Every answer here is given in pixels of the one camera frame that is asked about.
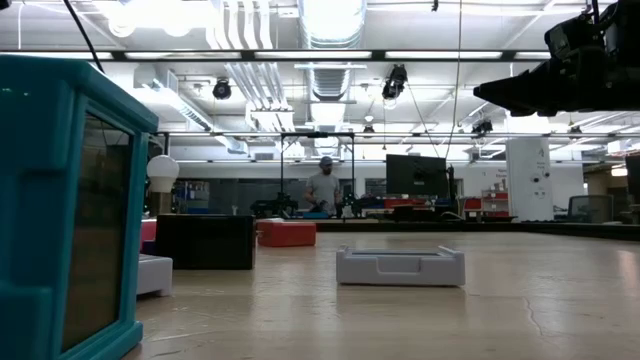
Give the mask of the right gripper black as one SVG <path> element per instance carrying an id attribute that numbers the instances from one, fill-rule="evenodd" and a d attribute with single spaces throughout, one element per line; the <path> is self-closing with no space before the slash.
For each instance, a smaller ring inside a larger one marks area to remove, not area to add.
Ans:
<path id="1" fill-rule="evenodd" d="M 551 70 L 552 104 L 560 111 L 640 111 L 640 58 L 628 61 L 605 50 L 586 47 L 564 58 L 552 56 L 550 62 L 516 76 L 482 83 L 473 89 L 473 94 L 505 109 L 512 117 L 554 117 L 554 109 L 523 103 L 550 99 Z"/>

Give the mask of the white plastic tray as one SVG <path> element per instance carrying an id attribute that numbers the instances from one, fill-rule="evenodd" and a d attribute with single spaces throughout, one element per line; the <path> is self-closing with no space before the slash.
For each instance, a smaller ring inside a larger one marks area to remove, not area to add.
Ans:
<path id="1" fill-rule="evenodd" d="M 342 285 L 461 287 L 466 284 L 465 254 L 445 246 L 433 251 L 341 246 L 336 252 L 336 281 Z"/>

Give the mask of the large red box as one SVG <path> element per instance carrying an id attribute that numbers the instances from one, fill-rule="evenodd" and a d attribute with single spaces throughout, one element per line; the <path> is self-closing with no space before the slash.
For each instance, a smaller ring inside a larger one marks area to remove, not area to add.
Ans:
<path id="1" fill-rule="evenodd" d="M 283 221 L 256 223 L 258 244 L 264 247 L 301 247 L 316 244 L 316 225 Z"/>

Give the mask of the black rectangular bar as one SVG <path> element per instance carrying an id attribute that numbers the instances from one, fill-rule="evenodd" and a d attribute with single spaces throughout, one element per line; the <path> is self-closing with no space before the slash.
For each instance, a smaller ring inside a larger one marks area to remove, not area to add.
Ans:
<path id="1" fill-rule="evenodd" d="M 256 233 L 252 216 L 159 215 L 155 254 L 176 270 L 252 270 Z"/>

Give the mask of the white pillar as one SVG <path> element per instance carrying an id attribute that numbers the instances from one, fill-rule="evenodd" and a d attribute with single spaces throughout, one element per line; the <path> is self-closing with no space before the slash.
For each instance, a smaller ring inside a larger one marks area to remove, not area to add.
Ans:
<path id="1" fill-rule="evenodd" d="M 515 138 L 506 143 L 509 211 L 517 222 L 553 219 L 547 138 Z"/>

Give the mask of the rack with red bins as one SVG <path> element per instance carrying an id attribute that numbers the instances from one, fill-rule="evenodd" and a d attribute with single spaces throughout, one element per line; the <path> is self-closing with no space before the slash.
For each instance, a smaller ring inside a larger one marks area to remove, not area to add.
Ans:
<path id="1" fill-rule="evenodd" d="M 510 216 L 507 191 L 482 190 L 480 196 L 467 197 L 462 202 L 463 214 L 467 218 Z"/>

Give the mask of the black background monitor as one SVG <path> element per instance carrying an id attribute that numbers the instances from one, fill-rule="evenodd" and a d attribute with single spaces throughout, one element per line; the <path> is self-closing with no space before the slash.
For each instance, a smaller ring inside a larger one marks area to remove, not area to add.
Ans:
<path id="1" fill-rule="evenodd" d="M 388 194 L 449 196 L 444 158 L 388 154 L 385 164 Z"/>

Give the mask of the row of red bins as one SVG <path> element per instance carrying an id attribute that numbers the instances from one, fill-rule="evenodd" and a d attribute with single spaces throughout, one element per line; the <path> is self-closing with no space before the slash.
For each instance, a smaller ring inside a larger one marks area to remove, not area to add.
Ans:
<path id="1" fill-rule="evenodd" d="M 410 207 L 416 207 L 416 206 L 425 206 L 427 203 L 426 199 L 391 199 L 391 198 L 387 198 L 384 200 L 384 207 L 386 209 L 392 209 L 392 208 L 396 208 L 396 207 L 402 207 L 402 206 L 410 206 Z"/>

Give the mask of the black overhead light beam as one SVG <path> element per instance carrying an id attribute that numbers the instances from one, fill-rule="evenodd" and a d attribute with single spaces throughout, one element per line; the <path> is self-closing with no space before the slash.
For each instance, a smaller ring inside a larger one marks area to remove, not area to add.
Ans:
<path id="1" fill-rule="evenodd" d="M 173 50 L 88 51 L 0 50 L 0 55 L 24 55 L 110 62 L 535 62 L 550 57 L 537 50 Z"/>

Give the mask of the person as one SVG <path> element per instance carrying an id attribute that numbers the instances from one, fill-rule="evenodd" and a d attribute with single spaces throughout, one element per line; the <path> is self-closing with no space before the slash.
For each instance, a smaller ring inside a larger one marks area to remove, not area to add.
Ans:
<path id="1" fill-rule="evenodd" d="M 339 179 L 332 173 L 333 159 L 322 157 L 319 168 L 320 171 L 307 180 L 304 198 L 311 205 L 311 212 L 334 216 L 340 203 L 340 186 Z"/>

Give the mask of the shelf with blue bins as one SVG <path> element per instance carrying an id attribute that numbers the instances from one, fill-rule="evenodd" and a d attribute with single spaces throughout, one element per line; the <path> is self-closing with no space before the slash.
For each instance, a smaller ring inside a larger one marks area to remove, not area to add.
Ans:
<path id="1" fill-rule="evenodd" d="M 209 182 L 178 179 L 173 187 L 173 211 L 178 214 L 209 212 Z"/>

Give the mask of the white light bulb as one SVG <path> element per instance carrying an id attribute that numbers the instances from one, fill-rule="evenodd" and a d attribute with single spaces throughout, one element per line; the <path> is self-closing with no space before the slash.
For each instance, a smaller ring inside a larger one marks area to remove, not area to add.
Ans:
<path id="1" fill-rule="evenodd" d="M 146 171 L 151 192 L 170 193 L 179 176 L 179 164 L 168 155 L 158 155 L 149 160 Z"/>

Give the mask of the wooden lamp base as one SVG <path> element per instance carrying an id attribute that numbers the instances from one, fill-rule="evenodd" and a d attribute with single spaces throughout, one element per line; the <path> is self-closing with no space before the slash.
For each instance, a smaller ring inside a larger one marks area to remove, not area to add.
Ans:
<path id="1" fill-rule="evenodd" d="M 151 217 L 172 212 L 173 195 L 171 193 L 152 192 L 150 194 L 149 213 Z"/>

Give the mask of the pale lavender eraser block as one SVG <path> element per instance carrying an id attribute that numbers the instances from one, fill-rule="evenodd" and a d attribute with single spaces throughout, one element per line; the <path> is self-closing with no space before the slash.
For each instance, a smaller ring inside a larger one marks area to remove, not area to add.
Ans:
<path id="1" fill-rule="evenodd" d="M 172 293 L 173 260 L 168 257 L 139 255 L 137 295 L 156 294 L 161 297 Z"/>

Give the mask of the teal framed small device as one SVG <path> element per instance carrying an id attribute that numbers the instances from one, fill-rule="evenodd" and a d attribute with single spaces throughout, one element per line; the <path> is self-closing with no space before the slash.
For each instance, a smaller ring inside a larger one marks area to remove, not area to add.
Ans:
<path id="1" fill-rule="evenodd" d="M 120 360 L 157 116 L 90 63 L 0 55 L 0 360 Z"/>

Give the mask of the black aluminium table frame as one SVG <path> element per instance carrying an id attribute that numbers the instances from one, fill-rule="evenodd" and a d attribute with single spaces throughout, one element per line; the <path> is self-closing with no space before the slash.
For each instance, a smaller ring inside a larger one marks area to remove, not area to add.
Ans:
<path id="1" fill-rule="evenodd" d="M 303 220 L 314 223 L 319 232 L 481 232 L 532 233 L 640 242 L 640 225 L 607 225 L 553 222 L 393 222 L 378 220 Z"/>

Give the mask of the silver ventilation duct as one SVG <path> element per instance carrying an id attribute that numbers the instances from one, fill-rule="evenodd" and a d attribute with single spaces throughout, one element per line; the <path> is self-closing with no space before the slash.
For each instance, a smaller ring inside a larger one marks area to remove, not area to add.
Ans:
<path id="1" fill-rule="evenodd" d="M 302 47 L 354 50 L 360 47 L 367 0 L 297 0 Z M 308 71 L 312 94 L 320 101 L 339 101 L 349 88 L 348 69 Z"/>

